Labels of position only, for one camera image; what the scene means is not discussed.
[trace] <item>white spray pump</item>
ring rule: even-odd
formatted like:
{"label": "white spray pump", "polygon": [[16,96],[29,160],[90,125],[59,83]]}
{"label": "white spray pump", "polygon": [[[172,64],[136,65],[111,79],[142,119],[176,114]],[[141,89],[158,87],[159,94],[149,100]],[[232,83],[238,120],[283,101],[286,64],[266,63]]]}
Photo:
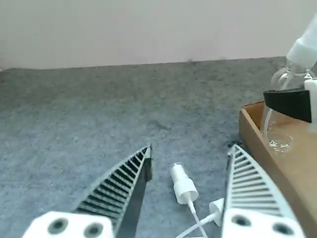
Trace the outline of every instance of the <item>white spray pump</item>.
{"label": "white spray pump", "polygon": [[204,238],[208,238],[203,228],[201,221],[198,219],[196,209],[194,207],[194,201],[198,198],[198,192],[194,185],[194,182],[188,178],[184,171],[183,166],[180,163],[175,163],[170,167],[170,174],[174,182],[174,192],[179,204],[187,204],[192,212],[195,221],[203,234]]}

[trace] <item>carpet floor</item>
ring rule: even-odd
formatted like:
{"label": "carpet floor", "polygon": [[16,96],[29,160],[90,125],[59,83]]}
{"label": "carpet floor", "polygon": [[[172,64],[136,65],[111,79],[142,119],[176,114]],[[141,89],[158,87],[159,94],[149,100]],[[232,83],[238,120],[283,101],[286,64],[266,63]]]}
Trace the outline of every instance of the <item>carpet floor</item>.
{"label": "carpet floor", "polygon": [[[224,196],[227,144],[239,109],[262,99],[282,58],[0,73],[0,233],[20,238],[50,211],[70,211],[107,169],[151,143],[137,238],[172,238],[194,224],[169,166],[182,162],[200,218]],[[212,238],[220,229],[206,225]]]}

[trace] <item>clear glass container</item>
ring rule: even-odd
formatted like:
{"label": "clear glass container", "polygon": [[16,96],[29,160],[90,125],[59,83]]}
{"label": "clear glass container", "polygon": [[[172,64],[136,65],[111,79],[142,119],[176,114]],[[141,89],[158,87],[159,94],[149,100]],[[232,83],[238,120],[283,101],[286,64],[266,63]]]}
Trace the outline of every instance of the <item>clear glass container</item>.
{"label": "clear glass container", "polygon": [[[304,86],[304,81],[315,78],[315,74],[308,67],[292,63],[289,60],[286,67],[276,72],[271,80],[269,90],[285,90]],[[278,113],[267,106],[261,123],[261,133],[275,153],[287,152],[292,146],[292,138],[278,129],[288,116]]]}

